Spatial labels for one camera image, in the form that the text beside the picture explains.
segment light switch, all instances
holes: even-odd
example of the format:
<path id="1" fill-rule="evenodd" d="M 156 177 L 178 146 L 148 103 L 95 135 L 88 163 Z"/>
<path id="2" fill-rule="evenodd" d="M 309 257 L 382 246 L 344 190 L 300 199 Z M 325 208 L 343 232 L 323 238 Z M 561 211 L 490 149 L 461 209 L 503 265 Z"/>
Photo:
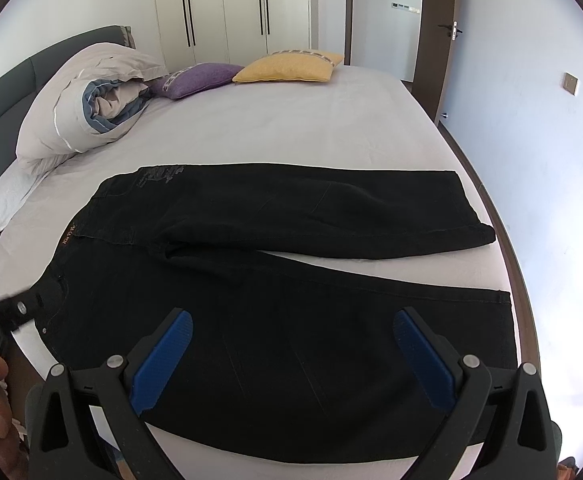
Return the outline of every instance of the light switch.
<path id="1" fill-rule="evenodd" d="M 563 82 L 563 88 L 567 90 L 571 95 L 576 95 L 578 93 L 578 78 L 572 76 L 569 72 L 565 72 L 565 81 Z"/>

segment wall switch panel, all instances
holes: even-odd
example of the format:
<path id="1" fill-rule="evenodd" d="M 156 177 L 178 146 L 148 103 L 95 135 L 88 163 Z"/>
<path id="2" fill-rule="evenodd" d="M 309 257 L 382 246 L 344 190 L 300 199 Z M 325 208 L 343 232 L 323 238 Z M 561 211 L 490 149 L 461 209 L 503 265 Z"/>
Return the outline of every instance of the wall switch panel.
<path id="1" fill-rule="evenodd" d="M 576 95 L 578 93 L 578 78 L 572 76 L 569 72 L 566 72 L 563 88 L 571 95 Z"/>
<path id="2" fill-rule="evenodd" d="M 397 4 L 396 2 L 392 2 L 391 6 L 393 9 L 403 9 L 408 10 L 409 12 L 413 12 L 414 14 L 420 14 L 420 9 L 418 7 L 410 7 L 404 4 Z"/>

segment mattress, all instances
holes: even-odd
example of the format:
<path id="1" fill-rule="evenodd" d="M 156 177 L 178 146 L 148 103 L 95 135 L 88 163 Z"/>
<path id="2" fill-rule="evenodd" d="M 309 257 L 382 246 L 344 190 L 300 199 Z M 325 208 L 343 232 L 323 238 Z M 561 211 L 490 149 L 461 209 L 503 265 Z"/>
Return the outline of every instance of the mattress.
<path id="1" fill-rule="evenodd" d="M 246 162 L 350 170 L 456 171 L 479 219 L 491 224 L 468 174 L 402 83 L 374 70 L 341 66 L 328 84 L 230 85 L 176 102 L 152 100 L 126 136 L 59 166 L 11 219 L 0 236 L 0 298 L 38 280 L 68 223 L 106 178 L 159 164 Z M 511 291 L 497 243 L 396 260 L 281 256 L 393 280 Z M 33 323 L 14 337 L 36 370 L 46 376 L 56 361 Z M 519 348 L 517 333 L 515 337 Z M 102 419 L 98 411 L 95 416 Z M 99 428 L 111 441 L 102 420 Z M 190 480 L 223 476 L 396 479 L 413 462 L 289 465 L 212 449 L 151 429 L 174 465 Z M 478 449 L 473 446 L 467 450 L 454 478 L 468 473 Z"/>

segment dark gray headboard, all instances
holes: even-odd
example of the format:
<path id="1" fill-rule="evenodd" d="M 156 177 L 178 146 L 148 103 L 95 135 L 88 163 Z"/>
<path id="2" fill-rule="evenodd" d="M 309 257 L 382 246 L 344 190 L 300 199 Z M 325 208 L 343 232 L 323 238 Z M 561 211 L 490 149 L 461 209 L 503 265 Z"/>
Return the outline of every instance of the dark gray headboard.
<path id="1" fill-rule="evenodd" d="M 0 78 L 0 176 L 16 158 L 20 125 L 38 92 L 70 57 L 94 43 L 135 47 L 129 27 L 97 28 L 34 54 Z"/>

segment black door handle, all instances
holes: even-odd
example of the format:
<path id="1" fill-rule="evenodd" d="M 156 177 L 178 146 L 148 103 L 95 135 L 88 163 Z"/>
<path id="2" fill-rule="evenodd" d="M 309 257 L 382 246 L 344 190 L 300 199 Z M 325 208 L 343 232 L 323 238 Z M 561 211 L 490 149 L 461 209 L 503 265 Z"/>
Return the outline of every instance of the black door handle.
<path id="1" fill-rule="evenodd" d="M 449 30 L 449 32 L 447 33 L 447 37 L 451 37 L 451 34 L 453 32 L 453 25 L 438 25 L 439 27 L 443 27 L 446 28 L 447 30 Z M 460 30 L 460 28 L 456 27 L 456 32 L 458 34 L 462 34 L 462 30 Z"/>
<path id="2" fill-rule="evenodd" d="M 194 17 L 192 16 L 192 1 L 187 0 L 187 6 L 189 7 L 189 25 L 192 30 L 192 43 L 196 46 L 196 36 L 194 35 Z"/>
<path id="3" fill-rule="evenodd" d="M 185 32 L 187 33 L 187 46 L 192 46 L 189 41 L 189 26 L 187 25 L 187 11 L 185 10 L 185 0 L 183 0 L 183 17 L 185 18 Z"/>

